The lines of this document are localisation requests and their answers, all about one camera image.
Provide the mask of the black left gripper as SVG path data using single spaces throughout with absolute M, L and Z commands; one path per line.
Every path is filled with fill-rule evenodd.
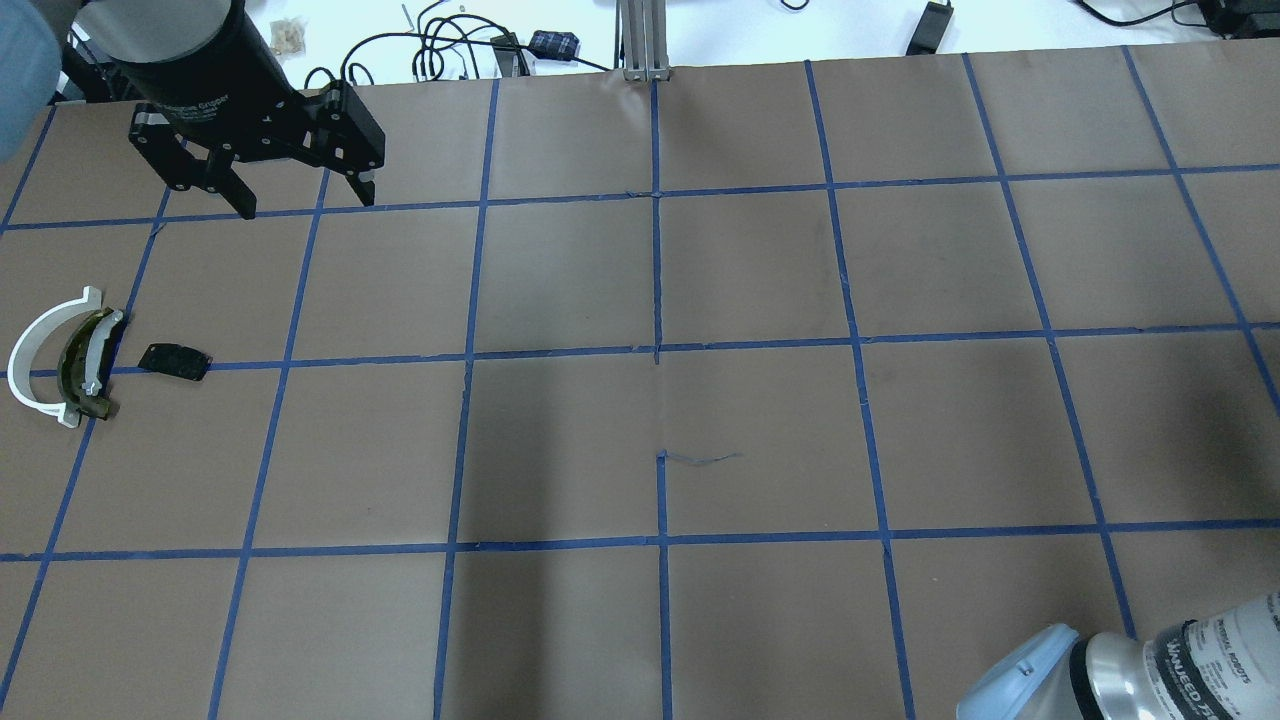
M 257 197 L 237 174 L 238 163 L 291 159 L 325 168 L 370 208 L 387 151 L 385 131 L 343 79 L 261 102 L 234 104 L 228 94 L 189 108 L 140 102 L 128 140 L 166 186 L 218 195 L 244 220 L 257 217 Z

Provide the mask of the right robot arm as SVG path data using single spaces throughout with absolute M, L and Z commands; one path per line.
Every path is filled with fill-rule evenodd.
M 957 719 L 1276 719 L 1279 601 L 1263 594 L 1147 642 L 1034 634 L 957 702 Z

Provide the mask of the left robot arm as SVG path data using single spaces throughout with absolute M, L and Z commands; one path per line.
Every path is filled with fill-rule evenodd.
M 242 1 L 5 1 L 3 156 L 55 94 L 73 26 L 140 91 L 128 138 L 170 190 L 218 195 L 251 220 L 257 199 L 234 165 L 292 159 L 374 204 L 383 128 L 346 79 L 296 90 Z

